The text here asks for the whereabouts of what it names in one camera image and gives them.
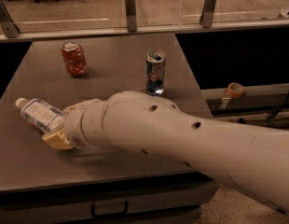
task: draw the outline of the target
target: white bottle cap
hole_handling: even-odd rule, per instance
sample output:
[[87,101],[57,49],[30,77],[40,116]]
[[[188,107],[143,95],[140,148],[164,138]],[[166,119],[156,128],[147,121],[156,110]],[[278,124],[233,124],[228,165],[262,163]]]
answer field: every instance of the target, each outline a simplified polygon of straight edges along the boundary
[[25,98],[19,98],[16,102],[15,102],[15,106],[19,109],[22,110],[22,108],[29,102],[28,99]]

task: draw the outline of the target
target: drawer handle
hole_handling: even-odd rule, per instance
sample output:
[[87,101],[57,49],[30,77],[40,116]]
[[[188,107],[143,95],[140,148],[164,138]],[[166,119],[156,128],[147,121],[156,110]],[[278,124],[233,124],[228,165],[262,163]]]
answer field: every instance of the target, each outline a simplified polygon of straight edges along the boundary
[[94,219],[108,219],[108,218],[122,217],[122,216],[126,215],[126,213],[128,211],[128,201],[125,201],[124,210],[121,212],[118,212],[118,213],[97,215],[97,214],[95,214],[95,205],[94,204],[91,205],[90,211],[91,211],[91,216]]

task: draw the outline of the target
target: floor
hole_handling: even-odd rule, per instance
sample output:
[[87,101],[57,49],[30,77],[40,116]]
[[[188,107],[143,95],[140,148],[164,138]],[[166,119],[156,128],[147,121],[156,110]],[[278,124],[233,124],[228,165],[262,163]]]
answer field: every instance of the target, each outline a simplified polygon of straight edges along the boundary
[[[3,0],[23,32],[126,26],[124,0]],[[136,0],[139,26],[198,23],[204,0]],[[218,0],[214,21],[279,19],[289,0]],[[199,224],[289,224],[285,217],[227,187],[202,206]]]

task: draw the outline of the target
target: black and silver can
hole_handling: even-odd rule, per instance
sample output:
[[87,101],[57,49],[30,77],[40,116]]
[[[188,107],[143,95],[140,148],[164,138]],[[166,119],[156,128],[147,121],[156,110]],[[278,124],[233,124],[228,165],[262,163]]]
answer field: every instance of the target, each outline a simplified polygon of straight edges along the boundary
[[145,92],[161,96],[164,92],[164,73],[166,55],[162,50],[153,49],[146,53]]

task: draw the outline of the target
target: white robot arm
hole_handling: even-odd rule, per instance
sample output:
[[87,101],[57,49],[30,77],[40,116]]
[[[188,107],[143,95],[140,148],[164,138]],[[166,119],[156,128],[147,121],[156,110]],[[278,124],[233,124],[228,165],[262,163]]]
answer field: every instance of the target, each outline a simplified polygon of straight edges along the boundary
[[202,119],[123,91],[75,105],[64,133],[78,148],[112,145],[179,161],[289,215],[289,131]]

